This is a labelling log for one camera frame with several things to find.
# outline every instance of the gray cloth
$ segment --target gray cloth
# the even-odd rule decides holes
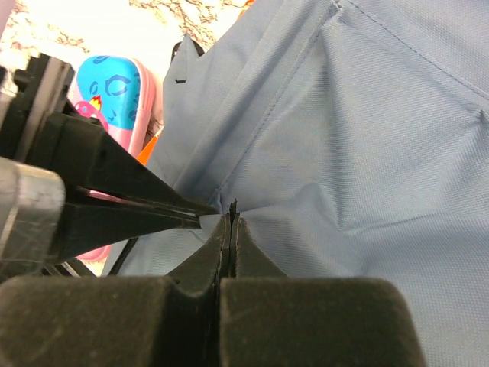
[[[355,1],[258,0],[177,55],[148,167],[237,199],[290,276],[394,283],[429,365],[487,367],[489,2]],[[213,223],[145,236],[122,274],[166,274]]]

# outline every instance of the pink pencil case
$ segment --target pink pencil case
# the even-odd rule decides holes
[[[85,117],[95,117],[131,155],[138,156],[151,117],[156,86],[151,73],[137,60],[116,56],[92,56],[76,75],[72,103]],[[79,256],[102,261],[110,246]]]

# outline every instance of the orange object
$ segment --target orange object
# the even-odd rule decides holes
[[[159,132],[157,132],[153,138],[149,141],[149,143],[146,144],[144,149],[141,151],[141,153],[138,155],[138,161],[141,164],[146,165],[147,161],[150,159],[151,153],[153,153],[154,146],[156,145],[158,139],[160,138],[161,135],[161,129]]]
[[[254,1],[255,0],[248,0],[247,2],[245,2],[244,6],[243,6],[243,10],[239,14],[240,17],[250,8],[250,6],[253,5]]]

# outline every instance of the marble surface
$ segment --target marble surface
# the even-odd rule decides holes
[[[18,0],[0,40],[0,64],[24,68],[39,52],[79,65],[90,54],[135,57],[157,81],[148,136],[163,124],[162,80],[176,42],[188,33],[208,50],[246,0]],[[7,80],[2,92],[15,93]]]

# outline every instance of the garment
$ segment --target garment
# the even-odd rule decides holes
[[[185,55],[148,167],[236,199],[289,276],[392,282],[429,365],[488,366],[489,2],[257,0]],[[141,238],[122,274],[166,274],[214,222]]]

